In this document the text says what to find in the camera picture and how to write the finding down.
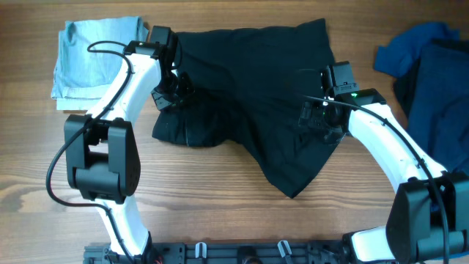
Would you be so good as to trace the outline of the black shorts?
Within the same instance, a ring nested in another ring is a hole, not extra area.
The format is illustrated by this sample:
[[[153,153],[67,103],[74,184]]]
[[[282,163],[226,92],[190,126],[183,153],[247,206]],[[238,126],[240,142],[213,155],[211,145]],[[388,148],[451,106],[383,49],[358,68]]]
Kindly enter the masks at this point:
[[[336,149],[299,123],[306,98],[322,94],[320,71],[334,63],[325,19],[178,37],[194,93],[159,114],[153,137],[188,147],[237,142],[273,186],[296,197]]]

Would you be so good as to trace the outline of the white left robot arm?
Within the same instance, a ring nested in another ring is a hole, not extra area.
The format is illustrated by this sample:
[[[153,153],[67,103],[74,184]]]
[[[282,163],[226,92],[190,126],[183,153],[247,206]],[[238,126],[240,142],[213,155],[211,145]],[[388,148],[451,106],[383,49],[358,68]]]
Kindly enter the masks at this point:
[[[109,263],[159,263],[142,223],[135,192],[141,163],[133,126],[148,97],[159,111],[181,106],[194,93],[187,73],[177,73],[182,46],[165,26],[154,26],[148,42],[124,45],[117,77],[97,105],[64,124],[67,181],[84,206],[98,210],[111,239]]]

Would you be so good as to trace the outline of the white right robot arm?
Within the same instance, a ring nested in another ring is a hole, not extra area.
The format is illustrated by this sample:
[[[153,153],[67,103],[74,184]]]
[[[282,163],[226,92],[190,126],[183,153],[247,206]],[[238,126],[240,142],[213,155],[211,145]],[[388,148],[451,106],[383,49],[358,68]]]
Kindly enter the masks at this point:
[[[385,225],[343,236],[341,263],[448,263],[468,253],[468,176],[428,156],[377,90],[358,87],[349,62],[299,70],[292,85],[303,100],[299,125],[325,144],[357,139],[395,191]]]

